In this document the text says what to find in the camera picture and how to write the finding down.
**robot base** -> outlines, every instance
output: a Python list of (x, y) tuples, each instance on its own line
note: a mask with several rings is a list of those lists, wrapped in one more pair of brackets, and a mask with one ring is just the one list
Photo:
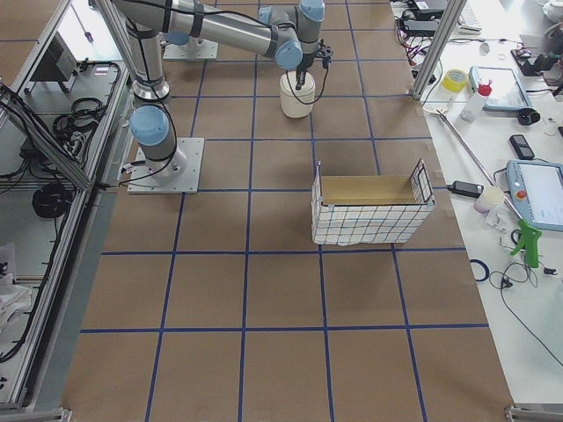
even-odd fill
[(170, 61), (197, 61), (197, 60), (215, 60), (217, 58), (217, 50), (219, 44), (214, 41), (204, 40), (198, 48), (184, 49), (180, 46), (170, 44), (166, 46), (163, 59)]
[[(203, 138), (178, 138), (178, 149), (187, 157), (186, 168), (167, 182), (154, 178), (143, 178), (128, 185), (129, 193), (197, 193), (200, 183), (201, 159), (203, 157)], [(144, 160), (139, 148), (135, 160)], [(149, 174), (146, 166), (134, 167), (131, 178), (141, 178)]]

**blue joint cap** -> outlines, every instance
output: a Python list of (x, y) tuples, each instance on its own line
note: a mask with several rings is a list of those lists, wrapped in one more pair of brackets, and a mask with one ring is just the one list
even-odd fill
[(260, 7), (258, 10), (258, 20), (264, 25), (270, 23), (270, 17), (272, 16), (272, 6)]
[(309, 20), (322, 22), (325, 20), (325, 2), (323, 0), (301, 0), (299, 10)]
[(145, 147), (154, 147), (166, 139), (170, 123), (166, 113), (153, 105), (137, 108), (129, 118), (135, 139)]
[(285, 41), (275, 52), (275, 62), (284, 70), (295, 69), (302, 59), (301, 44), (295, 40)]
[(165, 40), (176, 46), (183, 46), (190, 41), (190, 36), (187, 33), (163, 33)]

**keyboard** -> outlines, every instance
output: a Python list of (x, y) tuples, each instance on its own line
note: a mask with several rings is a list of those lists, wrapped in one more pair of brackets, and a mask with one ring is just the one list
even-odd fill
[(483, 27), (475, 17), (472, 7), (469, 3), (465, 3), (465, 6), (461, 11), (461, 15), (457, 20), (457, 32), (479, 35), (482, 29)]

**red bottle cap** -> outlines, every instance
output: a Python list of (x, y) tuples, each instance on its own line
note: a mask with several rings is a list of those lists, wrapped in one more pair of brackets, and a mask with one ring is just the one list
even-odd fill
[(489, 95), (491, 95), (491, 92), (493, 92), (493, 88), (491, 88), (491, 82), (492, 81), (489, 81), (488, 84), (479, 84), (477, 92), (483, 97), (488, 97)]

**green clamp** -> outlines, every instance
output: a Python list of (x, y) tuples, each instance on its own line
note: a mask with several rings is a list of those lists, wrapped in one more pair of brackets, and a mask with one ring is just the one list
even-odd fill
[(510, 255), (513, 257), (522, 249), (525, 250), (524, 262), (530, 268), (539, 267), (539, 257), (537, 255), (537, 240), (542, 236), (542, 232), (531, 227), (525, 220), (518, 222), (520, 225), (520, 239)]

